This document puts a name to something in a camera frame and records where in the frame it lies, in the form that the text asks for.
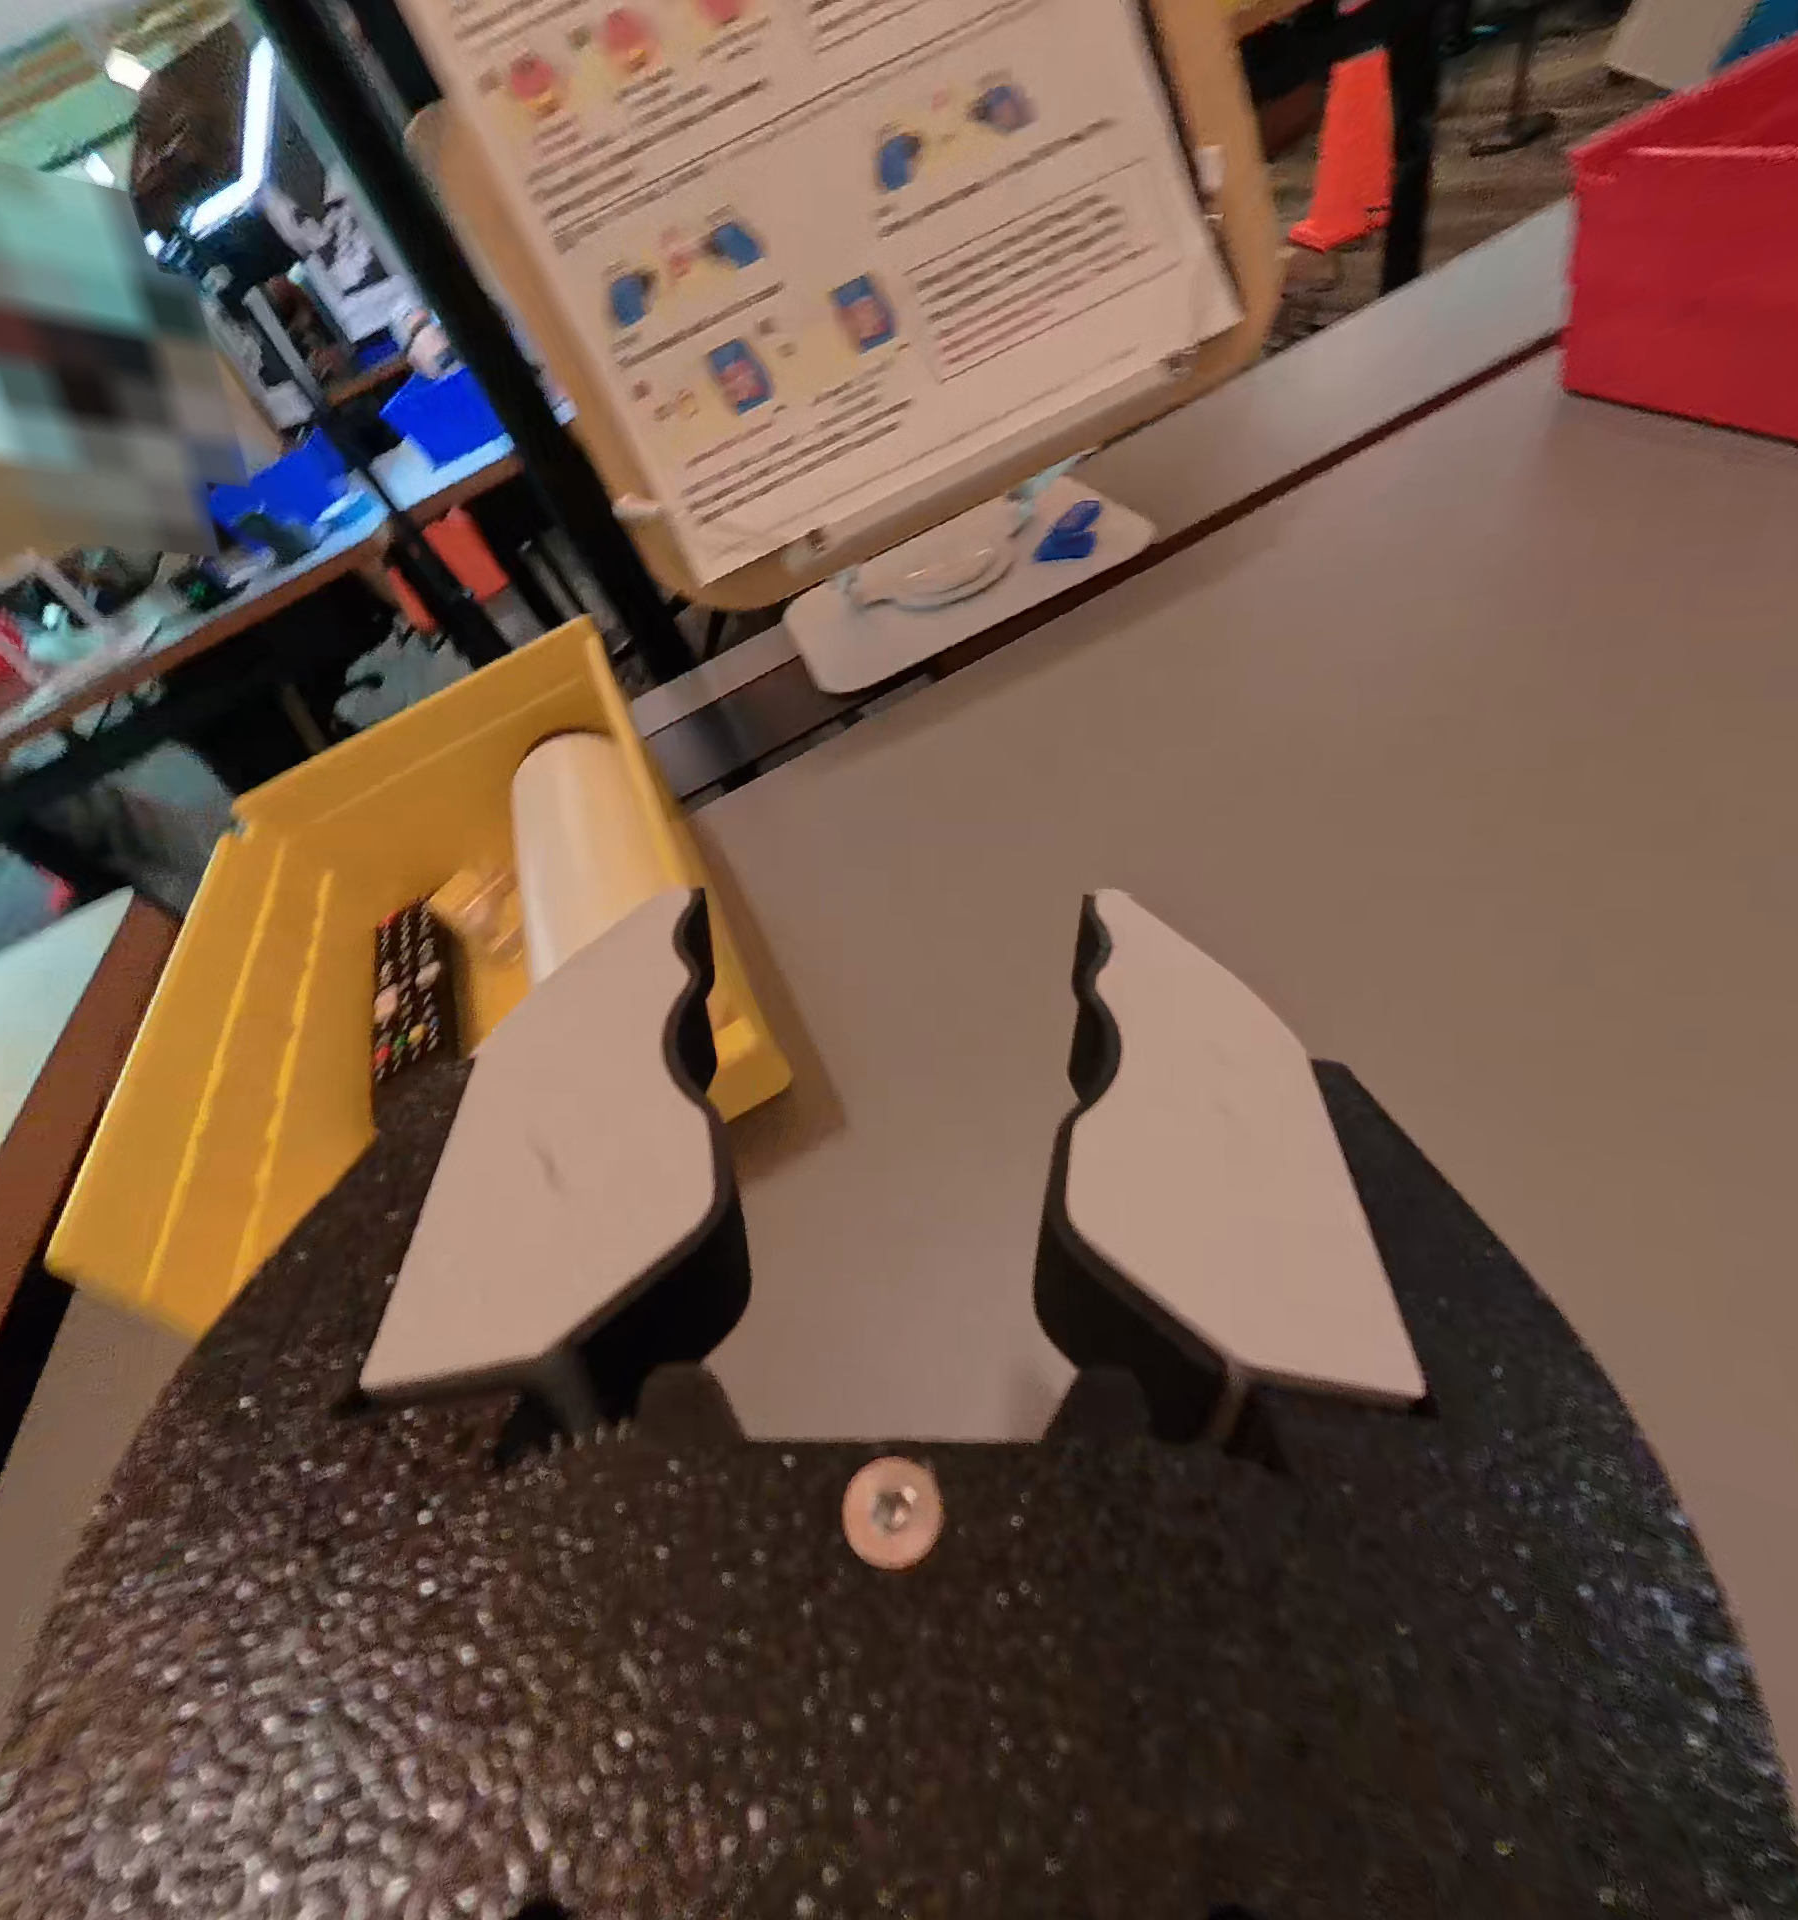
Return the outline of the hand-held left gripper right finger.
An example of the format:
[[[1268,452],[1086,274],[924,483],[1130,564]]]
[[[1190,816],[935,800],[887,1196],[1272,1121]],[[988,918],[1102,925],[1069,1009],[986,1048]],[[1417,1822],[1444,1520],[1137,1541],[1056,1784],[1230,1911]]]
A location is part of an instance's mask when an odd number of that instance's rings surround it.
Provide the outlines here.
[[[1034,1317],[1166,1445],[1228,1442],[1267,1393],[1433,1399],[1310,1054],[1127,891],[1079,909],[1072,1104],[1053,1141]]]

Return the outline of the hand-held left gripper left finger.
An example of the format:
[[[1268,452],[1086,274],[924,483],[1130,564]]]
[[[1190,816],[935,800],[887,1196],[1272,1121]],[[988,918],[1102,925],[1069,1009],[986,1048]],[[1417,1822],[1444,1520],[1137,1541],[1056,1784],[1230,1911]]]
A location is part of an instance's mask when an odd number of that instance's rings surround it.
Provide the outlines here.
[[[752,1260],[713,1100],[700,889],[634,909],[479,1047],[380,1325],[366,1403],[518,1393],[570,1433],[736,1333]]]

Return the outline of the yellow plastic bin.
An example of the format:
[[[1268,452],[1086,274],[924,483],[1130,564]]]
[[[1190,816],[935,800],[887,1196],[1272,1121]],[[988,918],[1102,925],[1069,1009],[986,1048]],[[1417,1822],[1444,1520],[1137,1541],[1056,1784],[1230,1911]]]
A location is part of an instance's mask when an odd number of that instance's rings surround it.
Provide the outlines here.
[[[709,900],[716,1112],[790,1088],[686,816],[574,621],[235,802],[55,1231],[60,1281],[213,1329],[375,1141],[377,927],[463,866],[514,869],[513,780],[566,732],[616,743],[672,891]],[[479,1047],[532,990],[528,967],[458,958],[460,1041]]]

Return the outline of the black remote control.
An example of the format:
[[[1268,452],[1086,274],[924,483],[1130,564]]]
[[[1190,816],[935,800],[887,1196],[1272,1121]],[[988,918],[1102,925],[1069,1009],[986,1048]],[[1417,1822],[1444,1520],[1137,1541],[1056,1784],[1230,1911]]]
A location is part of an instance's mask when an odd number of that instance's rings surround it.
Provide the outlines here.
[[[458,987],[458,938],[433,902],[413,900],[377,925],[369,1010],[375,1103],[396,1083],[464,1058]]]

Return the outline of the white plastic bottle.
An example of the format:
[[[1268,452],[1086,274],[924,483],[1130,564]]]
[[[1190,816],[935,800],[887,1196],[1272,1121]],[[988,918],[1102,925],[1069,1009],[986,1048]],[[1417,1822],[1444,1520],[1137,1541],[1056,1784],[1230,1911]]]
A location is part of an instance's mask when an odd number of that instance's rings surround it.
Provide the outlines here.
[[[513,777],[508,816],[532,989],[674,889],[637,780],[607,735],[540,740]]]

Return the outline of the wood-edged work table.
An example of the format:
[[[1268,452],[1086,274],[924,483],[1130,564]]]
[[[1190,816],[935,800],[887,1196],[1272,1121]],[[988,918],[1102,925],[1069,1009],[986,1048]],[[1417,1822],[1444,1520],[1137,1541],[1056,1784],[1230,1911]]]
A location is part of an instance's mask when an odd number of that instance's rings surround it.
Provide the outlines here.
[[[401,514],[414,526],[428,526],[464,502],[518,479],[524,462],[511,438],[481,444],[443,466],[403,444],[377,462],[372,473]],[[128,637],[125,645],[70,667],[0,714],[0,768],[23,745],[58,735],[85,713],[104,708],[170,677],[190,661],[235,645],[243,632],[285,616],[336,581],[361,576],[380,586],[393,534],[393,517],[378,506],[324,541],[309,559],[285,568],[264,568],[233,602],[208,614],[174,616],[149,637]]]
[[[0,1329],[56,1225],[179,937],[120,891],[0,952]]]

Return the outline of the white round disc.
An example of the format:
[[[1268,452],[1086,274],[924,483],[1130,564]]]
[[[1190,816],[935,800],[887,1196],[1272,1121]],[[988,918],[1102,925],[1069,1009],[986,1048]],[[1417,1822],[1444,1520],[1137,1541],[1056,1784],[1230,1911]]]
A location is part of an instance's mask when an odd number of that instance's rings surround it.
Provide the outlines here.
[[[1009,579],[1023,524],[1010,497],[988,500],[853,568],[840,590],[859,612],[946,612]]]

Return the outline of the blue plastic bin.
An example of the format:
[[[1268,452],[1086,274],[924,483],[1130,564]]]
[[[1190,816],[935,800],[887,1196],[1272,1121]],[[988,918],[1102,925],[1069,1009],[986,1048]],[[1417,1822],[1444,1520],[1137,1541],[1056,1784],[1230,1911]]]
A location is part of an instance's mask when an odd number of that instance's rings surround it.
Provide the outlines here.
[[[428,378],[413,375],[378,411],[380,423],[419,449],[434,469],[454,466],[508,441],[481,378],[467,366]]]
[[[295,564],[311,557],[350,493],[342,452],[315,427],[288,452],[244,483],[214,484],[207,509],[214,528],[254,557]]]

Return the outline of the black vertical pole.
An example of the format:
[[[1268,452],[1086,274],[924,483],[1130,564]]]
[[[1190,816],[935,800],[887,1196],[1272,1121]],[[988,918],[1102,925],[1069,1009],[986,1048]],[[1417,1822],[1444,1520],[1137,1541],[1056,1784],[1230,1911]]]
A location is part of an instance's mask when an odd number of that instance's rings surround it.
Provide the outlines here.
[[[621,524],[607,484],[557,418],[513,325],[489,297],[433,188],[326,9],[256,3],[264,35],[332,137],[433,312],[494,407],[550,522],[577,547],[655,685],[695,667],[669,602]]]

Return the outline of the orange traffic cone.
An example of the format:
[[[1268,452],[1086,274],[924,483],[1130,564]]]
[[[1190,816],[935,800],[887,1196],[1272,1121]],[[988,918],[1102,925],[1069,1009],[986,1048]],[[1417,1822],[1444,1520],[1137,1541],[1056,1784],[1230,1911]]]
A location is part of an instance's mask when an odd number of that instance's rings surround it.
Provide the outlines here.
[[[1393,214],[1393,61],[1384,49],[1328,74],[1312,199],[1288,247],[1338,253],[1387,229]]]

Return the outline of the LED light panel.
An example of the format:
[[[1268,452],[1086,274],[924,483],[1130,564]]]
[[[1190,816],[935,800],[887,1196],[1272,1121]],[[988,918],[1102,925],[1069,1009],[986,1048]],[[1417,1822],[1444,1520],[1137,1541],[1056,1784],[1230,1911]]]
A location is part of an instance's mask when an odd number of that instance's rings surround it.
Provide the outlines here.
[[[277,93],[270,66],[254,72],[254,47],[235,18],[139,86],[125,192],[162,270],[203,277],[220,254],[258,262],[263,277],[295,264],[266,209],[263,151],[277,130]]]

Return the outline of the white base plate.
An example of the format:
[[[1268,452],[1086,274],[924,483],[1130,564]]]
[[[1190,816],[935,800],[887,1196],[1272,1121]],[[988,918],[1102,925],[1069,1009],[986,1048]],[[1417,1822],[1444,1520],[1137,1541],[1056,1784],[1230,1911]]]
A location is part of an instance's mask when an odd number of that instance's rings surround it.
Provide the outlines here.
[[[842,589],[853,581],[854,568],[867,564],[865,560],[788,604],[784,625],[820,692],[838,698],[902,679],[912,668],[1009,627],[1107,572],[1137,562],[1156,542],[1156,526],[1150,519],[1071,476],[1061,476],[1038,493],[1017,490],[994,497],[991,502],[1001,499],[1010,499],[1023,509],[1024,524],[1012,572],[991,590],[942,612],[908,614],[892,609],[862,612],[853,609]],[[1074,564],[1034,564],[1033,550],[1047,528],[1083,499],[1104,502],[1097,554]]]

